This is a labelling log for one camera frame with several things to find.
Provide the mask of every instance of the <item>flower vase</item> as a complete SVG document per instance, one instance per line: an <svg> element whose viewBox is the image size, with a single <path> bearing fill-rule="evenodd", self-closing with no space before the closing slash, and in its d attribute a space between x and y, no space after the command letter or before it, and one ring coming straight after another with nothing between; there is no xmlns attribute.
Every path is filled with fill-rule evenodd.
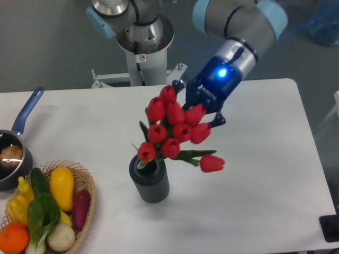
<svg viewBox="0 0 339 254"><path fill-rule="evenodd" d="M129 165L130 177L144 201L159 203L170 191L165 162L152 160L144 168L138 169L139 162L135 155Z"/></svg>

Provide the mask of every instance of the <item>gray floor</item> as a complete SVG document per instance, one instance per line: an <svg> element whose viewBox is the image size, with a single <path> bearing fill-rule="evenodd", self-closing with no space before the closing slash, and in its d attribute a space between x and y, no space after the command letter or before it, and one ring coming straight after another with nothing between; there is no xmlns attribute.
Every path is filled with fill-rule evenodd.
<svg viewBox="0 0 339 254"><path fill-rule="evenodd" d="M193 26L195 1L160 2L161 13L172 21L175 30L168 49L168 68L178 62L187 64L184 79L189 80L223 40L202 34ZM333 94L339 90L339 46L325 47L310 38L306 27L315 0L278 2L287 11L289 25L246 79L294 79L315 134L335 104ZM127 72L124 53L117 43L102 39L90 26L85 15L90 4L89 0L0 1L0 93L34 90L37 86L47 90L90 88L92 68L97 74ZM335 120L316 142L331 189L339 186L338 128L339 121Z"/></svg>

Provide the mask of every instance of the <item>red tulip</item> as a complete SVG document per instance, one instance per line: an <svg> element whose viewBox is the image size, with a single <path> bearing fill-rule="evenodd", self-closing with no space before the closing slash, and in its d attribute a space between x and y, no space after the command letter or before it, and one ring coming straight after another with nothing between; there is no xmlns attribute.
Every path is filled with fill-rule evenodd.
<svg viewBox="0 0 339 254"><path fill-rule="evenodd" d="M176 101L174 87L172 85L165 86L160 92L159 99L164 102L165 108L170 101Z"/></svg>
<svg viewBox="0 0 339 254"><path fill-rule="evenodd" d="M152 124L147 131L147 137L154 143L161 143L167 137L167 130L160 124Z"/></svg>
<svg viewBox="0 0 339 254"><path fill-rule="evenodd" d="M185 112L185 123L193 128L200 123L205 114L206 109L202 107L202 104L198 104Z"/></svg>
<svg viewBox="0 0 339 254"><path fill-rule="evenodd" d="M223 170L225 161L213 155L204 155L200 159L201 170L205 173Z"/></svg>
<svg viewBox="0 0 339 254"><path fill-rule="evenodd" d="M167 105L167 118L168 122L176 126L177 124L183 123L185 120L185 113L176 101L170 101Z"/></svg>
<svg viewBox="0 0 339 254"><path fill-rule="evenodd" d="M185 123L178 124L174 127L172 134L179 143L188 141L191 139L191 127Z"/></svg>
<svg viewBox="0 0 339 254"><path fill-rule="evenodd" d="M176 139L167 139L161 146L161 152L164 157L175 158L180 152L180 145Z"/></svg>
<svg viewBox="0 0 339 254"><path fill-rule="evenodd" d="M163 101L158 97L151 99L146 109L146 114L151 122L156 122L164 118L165 107Z"/></svg>
<svg viewBox="0 0 339 254"><path fill-rule="evenodd" d="M211 134L212 125L209 123L200 123L191 131L191 142L200 144Z"/></svg>
<svg viewBox="0 0 339 254"><path fill-rule="evenodd" d="M150 142L144 142L138 149L138 157L142 161L151 161L154 159L156 154L155 148Z"/></svg>

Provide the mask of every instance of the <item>yellow squash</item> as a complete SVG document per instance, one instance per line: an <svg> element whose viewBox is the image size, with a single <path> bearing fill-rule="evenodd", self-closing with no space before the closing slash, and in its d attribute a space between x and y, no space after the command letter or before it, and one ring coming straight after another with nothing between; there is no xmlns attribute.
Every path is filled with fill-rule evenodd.
<svg viewBox="0 0 339 254"><path fill-rule="evenodd" d="M49 188L61 211L67 213L73 208L74 176L66 167L58 167L51 173Z"/></svg>
<svg viewBox="0 0 339 254"><path fill-rule="evenodd" d="M61 210L60 210L59 222L66 223L67 225L72 226L72 221L70 220L69 216Z"/></svg>
<svg viewBox="0 0 339 254"><path fill-rule="evenodd" d="M12 223L27 225L28 204L30 201L23 195L16 195L6 203L7 214Z"/></svg>

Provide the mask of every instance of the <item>blue light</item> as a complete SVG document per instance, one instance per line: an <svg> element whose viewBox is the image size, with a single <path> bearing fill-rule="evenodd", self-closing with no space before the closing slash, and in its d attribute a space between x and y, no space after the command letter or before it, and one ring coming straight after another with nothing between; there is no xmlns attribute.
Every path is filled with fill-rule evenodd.
<svg viewBox="0 0 339 254"><path fill-rule="evenodd" d="M225 77L225 76L226 76L226 73L227 73L227 70L226 70L226 69L221 69L221 70L219 70L219 72L218 72L219 78Z"/></svg>

